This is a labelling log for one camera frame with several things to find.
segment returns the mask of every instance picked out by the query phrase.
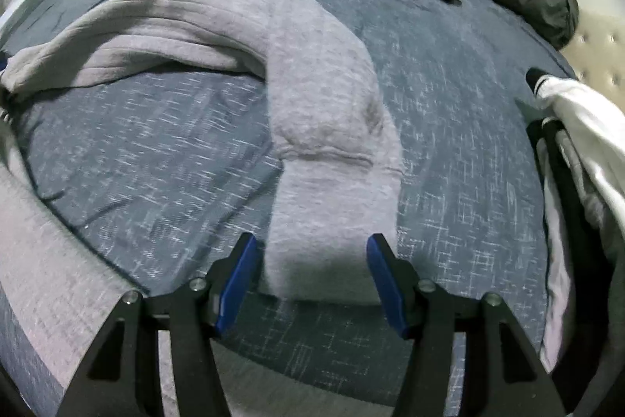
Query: screw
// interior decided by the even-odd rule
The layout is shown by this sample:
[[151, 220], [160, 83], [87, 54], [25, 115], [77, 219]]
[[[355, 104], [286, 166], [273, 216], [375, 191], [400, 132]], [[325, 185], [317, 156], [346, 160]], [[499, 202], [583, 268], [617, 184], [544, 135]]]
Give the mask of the screw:
[[424, 294], [431, 294], [436, 290], [436, 285], [431, 279], [420, 279], [418, 287]]
[[136, 290], [129, 290], [121, 296], [121, 300], [126, 304], [134, 304], [139, 300], [139, 292]]
[[199, 292], [206, 288], [206, 280], [203, 277], [197, 277], [189, 282], [189, 288], [194, 292]]
[[503, 302], [501, 295], [496, 294], [495, 292], [488, 292], [484, 296], [484, 300], [491, 306], [499, 306]]

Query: headboard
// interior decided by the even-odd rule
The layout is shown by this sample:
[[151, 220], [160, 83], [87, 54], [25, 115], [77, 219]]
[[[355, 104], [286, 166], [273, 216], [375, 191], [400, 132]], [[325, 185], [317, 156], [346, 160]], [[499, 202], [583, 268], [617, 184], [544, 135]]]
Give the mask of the headboard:
[[561, 53], [581, 82], [625, 112], [625, 18], [610, 14], [609, 4], [614, 0], [577, 2], [579, 25]]

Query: ribbed cuff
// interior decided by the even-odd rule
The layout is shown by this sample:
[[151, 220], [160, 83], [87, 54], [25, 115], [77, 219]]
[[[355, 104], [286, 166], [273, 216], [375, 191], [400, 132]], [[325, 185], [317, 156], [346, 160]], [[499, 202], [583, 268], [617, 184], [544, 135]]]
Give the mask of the ribbed cuff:
[[549, 75], [548, 72], [540, 68], [530, 68], [529, 71], [526, 73], [525, 81], [527, 82], [527, 85], [529, 85], [529, 88], [534, 94], [536, 94], [536, 91], [539, 87], [538, 82], [540, 78], [545, 75]]

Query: bed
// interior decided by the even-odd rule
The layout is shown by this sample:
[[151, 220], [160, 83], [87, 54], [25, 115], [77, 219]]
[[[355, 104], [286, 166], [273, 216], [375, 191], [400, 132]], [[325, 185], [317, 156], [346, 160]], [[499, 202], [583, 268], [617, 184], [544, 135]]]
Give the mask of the bed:
[[[2, 50], [45, 43], [104, 1], [43, 0]], [[560, 53], [493, 0], [317, 1], [364, 42], [401, 137], [399, 255], [454, 294], [501, 294], [538, 349], [548, 253], [525, 127], [541, 112], [524, 76], [532, 66], [578, 72], [601, 90], [604, 70], [580, 75], [588, 61], [575, 45], [614, 26], [582, 10]], [[620, 33], [611, 33], [615, 43]], [[267, 236], [280, 164], [265, 86], [252, 76], [171, 63], [38, 93], [13, 106], [11, 125], [37, 196], [107, 270], [146, 294], [205, 272], [243, 231]], [[36, 415], [53, 416], [71, 368], [45, 362], [38, 321], [14, 312], [15, 302], [12, 290], [0, 292], [0, 361]], [[255, 289], [215, 345], [242, 417], [390, 415], [409, 350], [379, 306], [281, 301]], [[462, 338], [454, 358], [447, 416], [459, 409]]]

